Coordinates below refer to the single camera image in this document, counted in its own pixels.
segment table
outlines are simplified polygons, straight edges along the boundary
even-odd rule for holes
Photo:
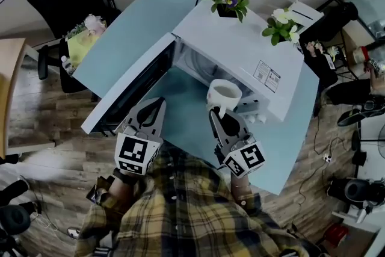
[[[96,41],[73,77],[100,98],[104,97],[151,46],[172,32],[195,1],[135,0]]]
[[[282,123],[248,123],[248,129],[262,142],[266,163],[249,174],[251,184],[280,194],[301,150],[312,116],[318,78],[307,65],[302,66],[289,112]],[[163,96],[167,107],[161,136],[184,151],[219,167],[206,109],[207,86],[177,67],[148,92],[144,99]],[[230,176],[229,169],[224,169]]]
[[[25,44],[25,39],[0,40],[0,157],[2,159],[9,154],[37,151],[55,146],[55,143],[47,141],[46,143],[8,147],[8,125],[13,90],[17,72],[26,53],[35,58],[34,51]]]
[[[167,32],[172,32],[195,4],[195,0],[158,0],[159,7],[155,10],[149,7],[153,1],[135,0],[110,25],[75,71],[74,77],[100,97],[104,97],[151,46]],[[317,76],[303,64],[285,120],[249,125],[266,153],[266,164],[249,175],[253,185],[274,194],[281,192],[303,144],[317,87]],[[166,98],[161,134],[164,139],[219,166],[214,155],[217,142],[205,107],[207,90],[200,81],[172,67],[144,99]]]

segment microwave door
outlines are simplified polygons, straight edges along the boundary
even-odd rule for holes
[[[87,133],[114,132],[130,109],[173,64],[175,36],[167,33],[136,61],[96,105],[81,128]]]

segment cup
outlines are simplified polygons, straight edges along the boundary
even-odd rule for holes
[[[220,108],[219,117],[222,119],[226,110],[233,110],[242,97],[239,87],[225,79],[215,79],[211,82],[207,92],[207,108],[218,106]]]

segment light blue table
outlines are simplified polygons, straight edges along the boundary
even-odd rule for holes
[[[107,28],[73,74],[100,98],[161,37],[194,8],[196,0],[135,0]]]
[[[74,77],[100,97],[193,8],[195,0],[135,0],[96,42]],[[283,123],[249,125],[262,142],[266,164],[249,175],[250,182],[279,194],[294,166],[312,115],[318,77],[304,64]],[[218,166],[206,110],[208,88],[177,67],[171,68],[146,99],[163,96],[167,110],[162,137]]]
[[[285,186],[301,150],[312,116],[318,77],[304,64],[288,115],[282,123],[248,124],[262,142],[266,163],[249,174],[250,182],[279,194]],[[217,144],[206,110],[208,88],[177,67],[149,91],[146,99],[163,96],[167,108],[162,137],[184,151],[219,167],[214,148]]]

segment white flower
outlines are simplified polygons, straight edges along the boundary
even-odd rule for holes
[[[285,12],[284,9],[276,9],[271,16],[275,17],[280,23],[288,23],[289,19],[291,19],[291,14],[288,13],[289,12]]]
[[[320,42],[318,42],[318,43],[315,45],[315,48],[319,49],[319,51],[321,52],[321,54],[324,53],[324,49],[323,49],[322,45],[320,44]]]
[[[293,11],[287,11],[287,12],[286,12],[286,16],[288,17],[288,19],[293,20],[295,23],[299,23],[299,24],[302,23],[301,18],[298,18],[298,15],[297,15],[297,14],[294,14]]]
[[[294,25],[289,32],[290,40],[293,43],[298,43],[300,41],[300,35],[296,33],[297,29],[298,27]]]

